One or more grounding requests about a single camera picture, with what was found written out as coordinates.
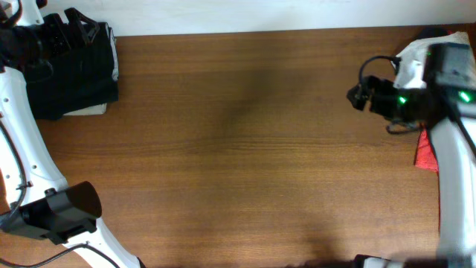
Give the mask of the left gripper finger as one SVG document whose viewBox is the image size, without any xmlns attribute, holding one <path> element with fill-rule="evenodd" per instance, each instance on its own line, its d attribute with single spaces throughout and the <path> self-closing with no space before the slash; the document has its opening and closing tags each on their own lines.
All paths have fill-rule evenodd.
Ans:
<svg viewBox="0 0 476 268">
<path fill-rule="evenodd" d="M 68 19 L 68 29 L 75 47 L 91 45 L 100 31 L 99 23 L 82 14 L 78 9 L 70 7 L 64 10 Z"/>
<path fill-rule="evenodd" d="M 67 32 L 67 25 L 58 13 L 52 13 L 43 18 L 47 49 L 52 56 L 64 54 L 72 49 Z"/>
</svg>

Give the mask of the black trousers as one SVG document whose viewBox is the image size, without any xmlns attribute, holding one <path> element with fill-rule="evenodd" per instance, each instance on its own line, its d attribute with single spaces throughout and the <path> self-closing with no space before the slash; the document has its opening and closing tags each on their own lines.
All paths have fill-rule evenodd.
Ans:
<svg viewBox="0 0 476 268">
<path fill-rule="evenodd" d="M 58 120 L 69 112 L 118 100 L 115 37 L 107 23 L 99 26 L 92 45 L 25 69 L 35 119 Z"/>
</svg>

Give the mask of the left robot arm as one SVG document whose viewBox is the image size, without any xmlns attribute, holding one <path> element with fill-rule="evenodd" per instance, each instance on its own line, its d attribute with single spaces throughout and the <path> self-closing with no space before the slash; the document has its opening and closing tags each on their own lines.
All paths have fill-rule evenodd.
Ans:
<svg viewBox="0 0 476 268">
<path fill-rule="evenodd" d="M 37 126 L 70 112 L 101 114 L 118 99 L 112 29 L 70 7 L 1 3 L 1 180 L 9 209 L 1 230 L 49 240 L 92 267 L 141 267 L 109 231 L 90 182 L 69 185 Z"/>
</svg>

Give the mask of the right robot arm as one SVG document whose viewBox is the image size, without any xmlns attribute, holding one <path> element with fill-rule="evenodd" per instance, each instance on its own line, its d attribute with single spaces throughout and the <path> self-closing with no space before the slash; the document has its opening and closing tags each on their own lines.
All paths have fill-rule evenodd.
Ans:
<svg viewBox="0 0 476 268">
<path fill-rule="evenodd" d="M 406 84 L 358 76 L 347 92 L 354 109 L 368 108 L 405 133 L 425 128 L 438 164 L 440 241 L 432 258 L 365 258 L 363 267 L 475 266 L 475 85 L 469 45 L 430 45 L 423 61 L 388 57 Z"/>
</svg>

